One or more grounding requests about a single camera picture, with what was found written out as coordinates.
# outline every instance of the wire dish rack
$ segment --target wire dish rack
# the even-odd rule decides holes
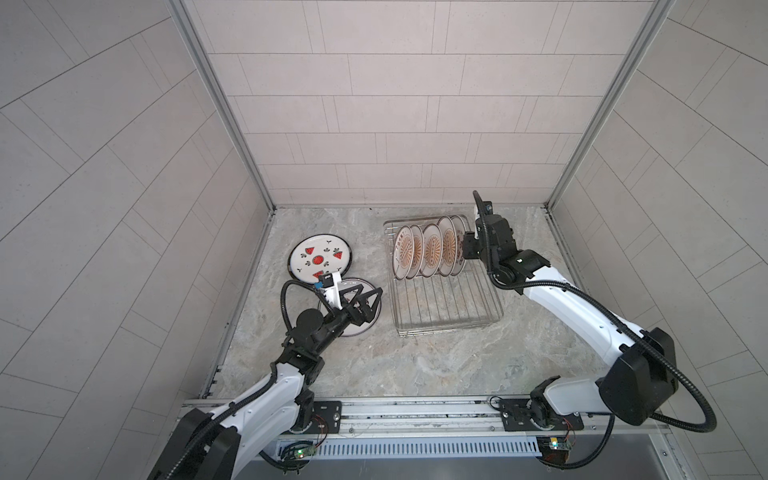
[[[389,292],[392,316],[400,336],[452,332],[498,322],[502,303],[480,260],[466,260],[464,269],[455,276],[435,273],[429,278],[421,274],[410,280],[397,280],[392,272],[395,235],[400,227],[437,224],[442,216],[387,220],[384,223]],[[459,215],[466,225],[467,217]]]

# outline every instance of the white plate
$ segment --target white plate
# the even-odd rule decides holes
[[[430,223],[424,229],[424,263],[422,275],[430,277],[435,274],[440,266],[442,257],[442,238],[440,229],[434,223]]]
[[[371,285],[370,283],[360,278],[347,278],[342,280],[342,282],[339,284],[339,290],[346,290],[348,288],[352,288],[353,286],[358,286],[359,284],[362,284],[362,292],[360,292],[361,295],[364,293],[368,293],[371,290],[374,290],[373,285]],[[344,297],[347,299],[347,301],[349,301],[354,297],[354,295],[355,295],[354,292],[349,292],[349,293],[346,293]],[[371,302],[373,301],[372,298],[373,297],[368,297],[368,300],[366,301],[368,303],[368,306],[371,306]],[[326,310],[326,307],[323,306],[322,302],[317,303],[317,309],[323,314],[323,316],[325,316],[328,313],[328,310]],[[382,311],[382,303],[379,302],[379,308],[376,309],[376,314],[374,315],[373,320],[371,320],[370,323],[364,323],[361,326],[350,324],[344,329],[344,333],[342,333],[341,336],[355,336],[365,332],[367,329],[373,326],[373,324],[379,318],[379,313],[381,313],[381,311]]]
[[[440,275],[448,276],[456,263],[456,230],[448,217],[442,217],[437,223],[442,238],[442,255],[440,256]]]
[[[466,227],[464,225],[464,220],[462,220],[462,218],[458,215],[451,217],[451,222],[453,222],[453,229],[456,232],[456,261],[453,264],[451,275],[458,275],[464,269],[464,255],[462,252],[462,247],[464,243],[464,233]]]
[[[316,283],[321,275],[349,270],[352,249],[341,237],[324,233],[299,242],[288,256],[288,273],[297,280]]]
[[[397,280],[406,278],[412,261],[413,232],[411,227],[401,227],[395,235],[395,249],[392,252],[392,270]]]
[[[413,234],[413,261],[406,275],[407,280],[416,276],[424,263],[424,235],[422,234],[422,229],[418,225],[411,225],[411,233]]]

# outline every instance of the metal vent grille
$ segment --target metal vent grille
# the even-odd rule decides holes
[[[281,441],[280,448],[290,442]],[[535,437],[327,439],[315,459],[538,457]]]

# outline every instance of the black cable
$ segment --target black cable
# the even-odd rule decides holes
[[[326,310],[331,313],[331,316],[336,317],[336,312],[333,310],[333,308],[331,308],[326,296],[323,295],[323,292],[315,288],[314,285],[309,285],[308,283],[300,282],[299,280],[288,280],[283,284],[283,288],[280,291],[280,313],[283,314],[283,323],[285,323],[288,333],[293,330],[293,327],[290,324],[290,319],[288,318],[288,309],[286,307],[286,293],[288,292],[288,287],[291,285],[300,286],[314,293],[317,298],[320,299],[320,302],[323,304],[323,306],[326,307]]]
[[[704,397],[701,391],[694,385],[694,383],[691,382],[688,379],[688,377],[686,377],[680,370],[678,370],[675,365],[672,365],[672,363],[669,360],[667,360],[667,357],[662,355],[658,350],[656,350],[648,342],[640,338],[640,336],[637,335],[631,328],[629,328],[627,324],[619,320],[613,314],[613,312],[605,308],[600,302],[598,302],[588,294],[582,292],[581,290],[571,285],[570,283],[557,282],[554,280],[533,280],[531,282],[524,281],[520,283],[512,283],[510,285],[505,285],[503,283],[500,283],[496,279],[492,269],[491,249],[488,245],[488,238],[489,238],[488,225],[485,223],[485,212],[483,210],[484,206],[482,204],[482,199],[480,198],[480,194],[478,194],[476,190],[472,192],[472,195],[475,197],[475,204],[477,205],[477,208],[478,208],[478,215],[480,216],[480,224],[483,230],[483,241],[485,243],[486,257],[488,259],[488,262],[486,263],[488,278],[491,280],[491,283],[494,286],[496,286],[500,290],[518,290],[523,288],[531,288],[533,286],[553,286],[553,287],[561,288],[563,290],[571,292],[576,296],[579,296],[580,298],[585,300],[587,303],[592,305],[595,309],[597,309],[600,313],[602,313],[608,320],[610,320],[611,323],[613,323],[619,329],[620,332],[628,336],[636,344],[639,344],[640,347],[643,350],[645,350],[645,352],[648,355],[654,358],[654,360],[656,360],[661,365],[663,365],[664,368],[669,370],[670,373],[672,373],[672,376],[675,377],[680,382],[680,384],[685,387],[685,389],[688,392],[690,392],[694,400],[696,400],[696,403],[699,404],[701,411],[704,413],[704,421],[702,423],[684,422],[682,420],[673,419],[671,417],[668,417],[666,415],[662,415],[656,412],[651,413],[649,415],[650,418],[657,420],[659,422],[667,423],[668,425],[672,425],[674,427],[678,427],[679,429],[689,430],[691,432],[707,433],[707,432],[712,432],[715,429],[715,427],[717,427],[717,418],[715,417],[715,412],[712,410],[712,406],[710,406],[710,403],[707,401],[707,399]]]
[[[605,428],[605,433],[603,434],[603,439],[598,444],[597,448],[592,451],[591,454],[584,457],[582,460],[579,460],[578,462],[573,463],[552,463],[547,462],[543,458],[539,458],[538,461],[543,463],[544,465],[548,467],[553,468],[559,468],[560,470],[573,470],[575,468],[581,468],[585,466],[586,464],[592,462],[592,460],[595,460],[598,455],[600,455],[603,452],[603,449],[605,448],[606,444],[608,444],[608,439],[611,437],[611,432],[614,430],[614,422],[616,421],[616,415],[611,413],[611,417],[608,419],[608,426]]]
[[[219,414],[216,418],[211,419],[210,422],[208,422],[198,433],[195,435],[189,443],[187,443],[187,447],[184,449],[184,453],[181,454],[181,457],[176,461],[176,464],[168,470],[168,473],[165,475],[165,480],[169,480],[171,477],[173,477],[176,472],[178,471],[179,467],[181,467],[181,464],[184,463],[184,460],[187,459],[190,453],[197,448],[197,446],[200,444],[200,442],[205,439],[208,434],[210,434],[210,431],[215,429],[217,425],[219,425],[224,419],[228,418],[230,415],[233,415],[238,410],[242,409],[244,406],[251,403],[253,400],[258,399],[261,397],[267,390],[270,389],[272,385],[275,384],[277,381],[277,365],[275,365],[275,362],[270,363],[270,369],[272,370],[272,373],[270,374],[270,379],[262,386],[260,389],[258,389],[256,392],[251,393],[246,398],[240,400],[238,403],[230,404],[230,408]]]

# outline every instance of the tile wall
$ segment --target tile wall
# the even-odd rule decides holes
[[[0,2],[0,478],[140,478],[267,211],[161,0]]]
[[[186,5],[278,204],[540,204],[650,2]]]
[[[713,404],[715,432],[677,432],[699,480],[768,478],[765,25],[762,0],[678,0],[554,209],[589,291],[671,333]]]

